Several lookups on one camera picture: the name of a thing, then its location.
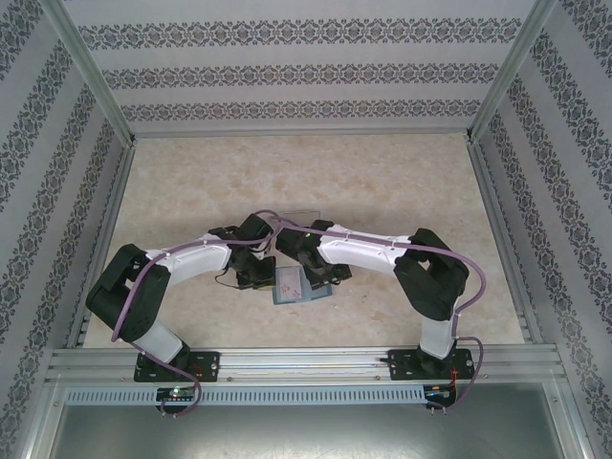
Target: patterned wall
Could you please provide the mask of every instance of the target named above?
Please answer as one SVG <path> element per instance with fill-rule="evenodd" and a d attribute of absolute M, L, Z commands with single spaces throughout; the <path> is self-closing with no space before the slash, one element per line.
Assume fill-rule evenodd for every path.
<path fill-rule="evenodd" d="M 612 457 L 612 2 L 562 0 L 483 137 L 546 339 Z"/>
<path fill-rule="evenodd" d="M 467 128 L 534 0 L 71 0 L 138 133 Z"/>
<path fill-rule="evenodd" d="M 122 146 L 35 0 L 0 1 L 0 458 L 66 344 Z"/>

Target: aluminum frame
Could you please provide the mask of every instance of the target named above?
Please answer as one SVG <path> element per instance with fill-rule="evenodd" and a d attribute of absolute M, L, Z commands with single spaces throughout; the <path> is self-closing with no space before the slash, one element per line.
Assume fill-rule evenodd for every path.
<path fill-rule="evenodd" d="M 478 349 L 466 346 L 477 359 Z M 414 349 L 414 346 L 400 348 Z M 221 353 L 218 382 L 206 387 L 321 387 L 420 385 L 391 381 L 388 347 L 215 349 Z M 132 349 L 57 349 L 53 351 L 42 396 L 21 459 L 47 459 L 71 388 L 172 386 L 133 381 L 137 351 Z M 542 383 L 566 458 L 593 456 L 578 409 L 554 344 L 486 345 L 477 384 Z"/>
<path fill-rule="evenodd" d="M 125 115 L 115 100 L 83 37 L 78 32 L 77 26 L 66 10 L 64 2 L 62 0 L 41 0 L 40 6 L 49 17 L 68 53 L 91 88 L 104 115 L 119 136 L 121 144 L 123 146 L 128 145 L 133 140 L 134 133 L 130 129 Z"/>

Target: marble floor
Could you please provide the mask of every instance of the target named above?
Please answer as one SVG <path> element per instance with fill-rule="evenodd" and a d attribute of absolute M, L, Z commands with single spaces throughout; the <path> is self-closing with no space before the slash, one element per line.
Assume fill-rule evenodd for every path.
<path fill-rule="evenodd" d="M 172 247 L 260 208 L 317 210 L 378 234 L 434 230 L 489 281 L 459 335 L 523 342 L 461 134 L 139 141 L 109 255 L 127 243 Z M 477 288 L 471 275 L 464 298 Z M 290 305 L 274 305 L 270 292 L 218 285 L 207 273 L 170 289 L 159 317 L 192 347 L 406 345 L 418 343 L 421 328 L 395 278 L 359 268 L 332 296 Z M 93 317 L 84 345 L 126 345 L 110 336 Z"/>

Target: metal extrusion bar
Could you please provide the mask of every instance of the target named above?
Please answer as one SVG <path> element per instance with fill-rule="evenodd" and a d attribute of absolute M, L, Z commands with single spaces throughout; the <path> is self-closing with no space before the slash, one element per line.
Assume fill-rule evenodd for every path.
<path fill-rule="evenodd" d="M 501 212 L 499 203 L 495 199 L 495 192 L 493 190 L 491 177 L 485 167 L 483 152 L 477 142 L 467 140 L 468 153 L 470 154 L 471 165 L 474 169 L 474 175 L 476 177 L 476 183 L 480 188 L 480 194 L 482 196 L 483 204 L 485 205 L 485 211 L 491 224 L 491 231 L 495 246 L 497 246 L 497 252 L 499 253 L 499 259 L 501 260 L 504 274 L 508 280 L 508 288 L 510 295 L 513 299 L 514 307 L 518 311 L 519 320 L 521 319 L 520 313 L 524 315 L 524 319 L 527 322 L 527 328 L 529 330 L 530 338 L 535 343 L 544 342 L 542 335 L 540 334 L 537 326 L 536 315 L 534 308 L 527 294 L 525 283 L 523 282 L 520 274 L 520 268 L 514 256 L 514 249 L 510 240 L 510 235 L 504 225 L 504 218 Z"/>
<path fill-rule="evenodd" d="M 477 347 L 466 347 L 476 360 Z M 380 361 L 386 357 L 389 350 L 386 347 L 215 350 L 221 353 L 219 378 L 218 382 L 207 382 L 206 386 L 447 383 L 392 382 L 386 363 Z M 136 351 L 131 349 L 55 350 L 45 384 L 143 386 L 145 384 L 133 381 L 136 357 Z M 476 382 L 546 383 L 558 379 L 565 379 L 565 370 L 554 345 L 487 345 Z"/>
<path fill-rule="evenodd" d="M 136 134 L 137 139 L 172 139 L 172 138 L 200 138 L 200 137 L 253 137 L 253 136 L 369 136 L 369 135 L 392 135 L 392 134 L 452 134 L 463 132 L 462 127 L 355 127 L 325 129 L 315 128 L 276 128 L 276 129 L 223 129 L 204 131 L 140 131 Z"/>

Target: purple cable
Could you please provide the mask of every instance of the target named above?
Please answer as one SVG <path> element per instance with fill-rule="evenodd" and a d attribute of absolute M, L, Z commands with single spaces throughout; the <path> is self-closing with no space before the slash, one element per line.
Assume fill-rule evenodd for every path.
<path fill-rule="evenodd" d="M 133 342 L 131 343 L 136 349 L 138 349 L 139 351 L 141 351 L 141 353 L 147 357 L 148 359 L 151 359 L 152 361 L 154 361 L 155 363 L 157 363 L 158 365 L 162 366 L 163 368 L 166 368 L 170 371 L 173 371 L 175 373 L 178 373 L 181 376 L 185 376 L 187 379 L 193 381 L 193 388 L 196 390 L 197 392 L 197 396 L 196 398 L 193 400 L 193 403 L 190 404 L 189 406 L 187 406 L 184 410 L 178 412 L 178 413 L 174 413 L 172 414 L 173 418 L 180 418 L 181 416 L 185 416 L 189 411 L 191 411 L 192 409 L 194 409 L 198 403 L 202 400 L 202 386 L 200 385 L 200 382 L 198 381 L 198 379 L 187 373 L 186 371 L 183 371 L 179 368 L 177 368 L 176 366 L 172 366 L 169 363 L 166 363 L 165 361 L 161 361 L 160 359 L 158 359 L 157 357 L 153 356 L 152 354 L 149 354 L 148 352 L 146 352 L 144 349 L 142 349 L 141 347 L 139 347 L 137 344 L 134 344 Z M 163 399 L 162 400 L 162 405 L 160 406 L 160 411 L 162 412 L 162 416 L 165 416 L 167 413 L 166 411 L 164 411 L 164 406 L 166 404 L 166 402 L 170 400 L 170 399 Z"/>
<path fill-rule="evenodd" d="M 459 405 L 460 403 L 462 403 L 466 397 L 468 396 L 468 393 L 471 391 L 471 388 L 474 386 L 474 383 L 476 382 L 476 378 L 478 378 L 478 373 L 480 373 L 480 367 L 482 366 L 482 360 L 485 357 L 485 347 L 482 343 L 482 341 L 477 338 L 477 337 L 460 337 L 457 338 L 457 340 L 459 341 L 475 341 L 476 344 L 478 344 L 478 363 L 476 364 L 476 366 L 474 367 L 474 376 L 471 377 L 470 382 L 468 383 L 468 386 L 466 387 L 466 390 L 464 390 L 463 394 L 461 394 L 461 397 L 459 398 L 459 400 L 456 400 L 454 404 L 452 404 L 448 409 L 454 409 L 457 405 Z"/>
<path fill-rule="evenodd" d="M 271 215 L 274 220 L 278 220 L 279 222 L 288 223 L 289 225 L 294 225 L 295 227 L 299 226 L 296 222 L 292 222 L 288 218 L 281 217 L 280 215 L 278 215 L 278 213 L 276 213 L 273 210 L 270 210 L 268 208 L 262 208 L 261 210 L 258 210 L 257 212 L 254 212 L 253 215 L 261 215 L 262 213 L 267 213 L 267 214 Z"/>

